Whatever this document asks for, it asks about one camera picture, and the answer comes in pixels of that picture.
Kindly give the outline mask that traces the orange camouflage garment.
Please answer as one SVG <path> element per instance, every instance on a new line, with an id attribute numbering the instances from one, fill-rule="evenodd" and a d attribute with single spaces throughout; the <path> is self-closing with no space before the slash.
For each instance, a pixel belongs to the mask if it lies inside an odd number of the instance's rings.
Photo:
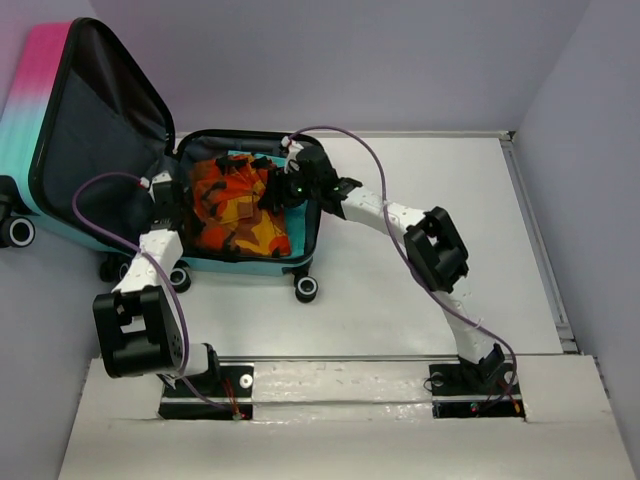
<path id="1" fill-rule="evenodd" d="M 292 253 L 285 214 L 262 209 L 269 175 L 267 156 L 224 155 L 196 163 L 191 172 L 193 205 L 202 229 L 195 246 L 227 257 L 281 258 Z"/>

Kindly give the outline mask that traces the pink teal kids suitcase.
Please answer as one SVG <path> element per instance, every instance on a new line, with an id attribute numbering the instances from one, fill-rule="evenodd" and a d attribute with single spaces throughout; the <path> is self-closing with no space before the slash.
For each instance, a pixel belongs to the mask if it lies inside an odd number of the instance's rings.
<path id="1" fill-rule="evenodd" d="M 104 23 L 79 18 L 33 27 L 26 37 L 1 117 L 1 244 L 30 245 L 38 228 L 105 253 L 103 281 L 120 281 L 132 245 L 150 226 L 152 200 L 141 177 L 168 171 L 186 200 L 183 255 L 170 274 L 177 292 L 195 270 L 291 275 L 296 298 L 316 297 L 310 275 L 320 226 L 313 201 L 306 255 L 224 256 L 193 242 L 202 224 L 190 172 L 204 160 L 236 153 L 285 158 L 276 132 L 205 129 L 178 138 L 169 108 Z"/>

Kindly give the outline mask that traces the teal shirt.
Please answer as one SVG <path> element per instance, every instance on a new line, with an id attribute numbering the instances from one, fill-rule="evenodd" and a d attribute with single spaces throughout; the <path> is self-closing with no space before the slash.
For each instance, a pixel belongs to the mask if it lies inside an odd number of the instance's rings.
<path id="1" fill-rule="evenodd" d="M 273 164 L 276 168 L 284 168 L 286 164 L 285 158 L 266 155 L 262 153 L 252 154 L 256 159 L 264 159 Z M 302 257 L 306 255 L 307 249 L 307 232 L 311 231 L 311 237 L 313 237 L 315 220 L 307 220 L 307 211 L 309 214 L 313 213 L 311 210 L 311 204 L 309 201 L 304 202 L 300 206 L 294 208 L 285 208 L 284 219 L 286 231 L 289 236 L 289 242 L 291 246 L 291 254 L 283 256 L 282 258 L 294 258 Z"/>

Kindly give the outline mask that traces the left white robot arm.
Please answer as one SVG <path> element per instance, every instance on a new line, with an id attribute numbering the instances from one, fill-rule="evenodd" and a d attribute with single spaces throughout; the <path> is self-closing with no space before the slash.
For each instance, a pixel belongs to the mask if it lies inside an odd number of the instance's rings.
<path id="1" fill-rule="evenodd" d="M 170 281 L 183 255 L 182 185 L 168 171 L 141 185 L 152 200 L 151 224 L 122 279 L 93 302 L 104 367 L 112 378 L 159 375 L 168 382 L 187 381 L 198 394 L 209 395 L 221 383 L 217 353 L 207 343 L 189 340 Z"/>

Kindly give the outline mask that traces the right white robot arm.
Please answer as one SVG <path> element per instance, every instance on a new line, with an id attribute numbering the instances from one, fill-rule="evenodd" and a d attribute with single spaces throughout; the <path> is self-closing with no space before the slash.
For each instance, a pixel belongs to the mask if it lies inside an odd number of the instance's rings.
<path id="1" fill-rule="evenodd" d="M 277 210 L 306 201 L 343 220 L 388 235 L 408 262 L 414 279 L 440 305 L 453 333 L 461 365 L 460 379 L 482 392 L 497 378 L 504 353 L 495 336 L 472 320 L 455 285 L 468 272 L 468 251 L 448 212 L 410 208 L 383 199 L 355 179 L 340 177 L 319 146 L 302 146 L 285 138 L 286 165 L 269 177 L 261 204 Z"/>

